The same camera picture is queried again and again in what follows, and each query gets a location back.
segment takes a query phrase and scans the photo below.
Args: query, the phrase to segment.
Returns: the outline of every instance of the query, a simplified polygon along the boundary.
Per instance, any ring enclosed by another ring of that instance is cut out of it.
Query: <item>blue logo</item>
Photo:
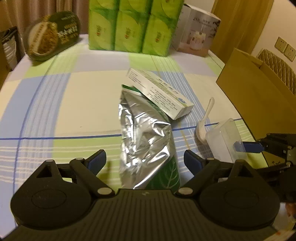
[[[184,100],[182,100],[181,98],[178,98],[179,101],[181,101],[182,103],[186,104],[186,102]]]

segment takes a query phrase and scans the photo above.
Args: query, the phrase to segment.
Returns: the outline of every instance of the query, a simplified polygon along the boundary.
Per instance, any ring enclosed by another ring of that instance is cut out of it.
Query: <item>plaid tablecloth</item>
[[[50,60],[35,64],[27,56],[5,81],[0,92],[0,236],[16,227],[9,204],[12,195],[46,159],[68,163],[99,149],[107,164],[99,178],[113,189],[118,174],[121,84],[130,67],[150,70],[194,103],[186,117],[172,122],[181,184],[192,174],[184,165],[187,149],[212,156],[194,135],[211,96],[215,105],[207,130],[228,118],[236,120],[243,140],[253,138],[239,114],[215,81],[223,67],[214,55],[205,58],[171,51],[169,57],[88,49],[87,35]],[[264,167],[261,155],[251,156],[254,167]]]

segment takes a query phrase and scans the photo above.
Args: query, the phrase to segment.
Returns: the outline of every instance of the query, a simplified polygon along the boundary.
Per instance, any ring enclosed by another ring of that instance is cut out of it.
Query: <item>white product box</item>
[[[188,114],[194,106],[179,91],[153,72],[130,68],[127,77],[134,81],[134,87],[173,120]]]
[[[221,19],[203,9],[184,4],[172,45],[180,52],[205,57],[217,33]]]

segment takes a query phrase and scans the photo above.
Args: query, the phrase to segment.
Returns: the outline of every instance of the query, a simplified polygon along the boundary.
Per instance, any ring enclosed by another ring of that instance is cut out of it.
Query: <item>silver screw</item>
[[[101,194],[101,195],[109,195],[112,192],[112,189],[111,188],[99,188],[97,192],[98,192],[98,194]]]
[[[182,195],[190,195],[190,194],[193,193],[193,190],[192,190],[191,188],[186,188],[186,187],[184,187],[184,188],[180,188],[180,189],[178,190],[178,192],[179,192],[180,194],[182,194]]]

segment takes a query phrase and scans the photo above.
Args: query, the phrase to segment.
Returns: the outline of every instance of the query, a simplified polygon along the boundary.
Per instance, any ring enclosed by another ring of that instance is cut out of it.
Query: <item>leaf pattern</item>
[[[173,156],[152,178],[146,189],[171,189],[176,192],[180,187],[178,166]]]

